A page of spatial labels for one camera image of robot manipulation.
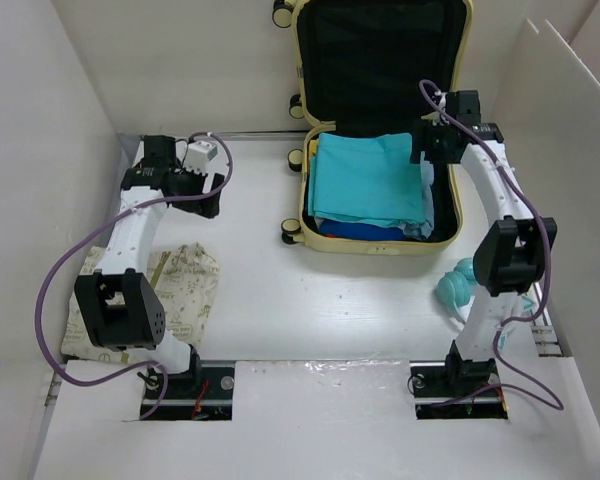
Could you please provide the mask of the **cream printed zip jacket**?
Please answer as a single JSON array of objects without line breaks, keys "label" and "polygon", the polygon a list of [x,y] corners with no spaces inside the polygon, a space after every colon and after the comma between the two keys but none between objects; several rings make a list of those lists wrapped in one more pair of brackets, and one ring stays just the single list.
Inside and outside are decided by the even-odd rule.
[{"label": "cream printed zip jacket", "polygon": [[[219,272],[218,262],[198,243],[150,254],[146,276],[164,307],[166,328],[178,340],[200,346],[216,296]],[[115,352],[92,345],[74,296],[69,300],[61,353],[107,363],[134,364],[141,360],[128,351]]]}]

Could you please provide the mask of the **turquoise shirt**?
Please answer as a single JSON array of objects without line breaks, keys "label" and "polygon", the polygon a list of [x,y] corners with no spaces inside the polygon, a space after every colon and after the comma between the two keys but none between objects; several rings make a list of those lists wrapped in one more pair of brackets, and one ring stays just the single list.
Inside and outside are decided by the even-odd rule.
[{"label": "turquoise shirt", "polygon": [[409,133],[350,138],[322,133],[310,161],[308,212],[389,228],[425,221],[421,168]]}]

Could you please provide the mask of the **light blue shirt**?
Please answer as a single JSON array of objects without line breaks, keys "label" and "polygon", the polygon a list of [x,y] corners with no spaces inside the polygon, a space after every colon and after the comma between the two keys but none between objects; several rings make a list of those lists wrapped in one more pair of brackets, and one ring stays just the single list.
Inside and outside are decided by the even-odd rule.
[{"label": "light blue shirt", "polygon": [[422,160],[420,163],[422,183],[422,203],[424,209],[424,221],[415,224],[406,224],[403,232],[407,239],[427,240],[434,230],[434,202],[432,186],[435,180],[434,167],[430,162]]}]

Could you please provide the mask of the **yellow shirt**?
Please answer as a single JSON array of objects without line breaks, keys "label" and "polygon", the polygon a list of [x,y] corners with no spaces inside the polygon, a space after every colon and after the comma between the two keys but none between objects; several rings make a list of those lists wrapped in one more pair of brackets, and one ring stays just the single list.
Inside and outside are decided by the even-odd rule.
[{"label": "yellow shirt", "polygon": [[308,168],[307,168],[307,170],[311,169],[311,162],[315,158],[317,149],[318,149],[318,140],[317,139],[310,140],[309,144],[308,144]]}]

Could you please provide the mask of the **royal blue printed shirt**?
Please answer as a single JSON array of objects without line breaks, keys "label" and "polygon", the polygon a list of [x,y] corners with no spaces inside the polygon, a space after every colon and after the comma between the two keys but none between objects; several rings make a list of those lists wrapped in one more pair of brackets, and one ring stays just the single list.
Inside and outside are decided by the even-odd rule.
[{"label": "royal blue printed shirt", "polygon": [[398,227],[379,227],[365,223],[349,223],[324,219],[318,226],[318,232],[333,232],[338,238],[356,241],[403,241],[404,232]]}]

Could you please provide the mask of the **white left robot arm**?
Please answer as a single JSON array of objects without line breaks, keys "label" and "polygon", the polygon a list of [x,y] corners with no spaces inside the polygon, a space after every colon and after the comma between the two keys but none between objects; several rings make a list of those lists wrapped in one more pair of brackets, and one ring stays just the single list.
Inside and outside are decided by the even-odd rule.
[{"label": "white left robot arm", "polygon": [[213,134],[189,137],[183,156],[177,154],[178,142],[165,135],[144,137],[143,157],[121,181],[123,217],[115,223],[94,271],[77,277],[74,295],[94,346],[155,362],[166,369],[170,387],[188,397],[202,387],[200,358],[194,347],[168,331],[147,266],[167,208],[213,218],[227,178],[206,172],[220,144]]}]

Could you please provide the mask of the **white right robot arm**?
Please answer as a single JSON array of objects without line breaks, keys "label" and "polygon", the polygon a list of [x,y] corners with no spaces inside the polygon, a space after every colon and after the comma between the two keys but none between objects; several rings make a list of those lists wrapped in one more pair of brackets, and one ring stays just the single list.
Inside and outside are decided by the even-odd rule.
[{"label": "white right robot arm", "polygon": [[490,224],[472,260],[478,289],[439,375],[445,402],[453,404],[495,389],[490,376],[498,365],[510,365],[501,355],[502,338],[544,312],[557,224],[523,194],[501,131],[481,120],[477,92],[442,92],[430,80],[419,89],[436,117],[416,124],[412,162],[460,165]]}]

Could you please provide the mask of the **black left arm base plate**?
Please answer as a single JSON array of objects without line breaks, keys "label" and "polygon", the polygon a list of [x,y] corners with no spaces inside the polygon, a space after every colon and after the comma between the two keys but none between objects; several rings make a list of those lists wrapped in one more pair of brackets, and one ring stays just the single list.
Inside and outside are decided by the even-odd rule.
[{"label": "black left arm base plate", "polygon": [[230,421],[235,367],[235,362],[203,361],[195,380],[185,374],[171,375],[159,405],[162,375],[153,368],[138,372],[144,383],[140,417],[146,421]]}]

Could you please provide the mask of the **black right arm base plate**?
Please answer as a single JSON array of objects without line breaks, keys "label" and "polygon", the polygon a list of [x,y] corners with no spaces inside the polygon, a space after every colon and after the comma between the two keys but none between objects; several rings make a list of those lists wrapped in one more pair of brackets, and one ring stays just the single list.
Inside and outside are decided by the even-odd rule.
[{"label": "black right arm base plate", "polygon": [[407,388],[417,420],[507,420],[497,371],[461,379],[452,385],[442,361],[409,363]]}]

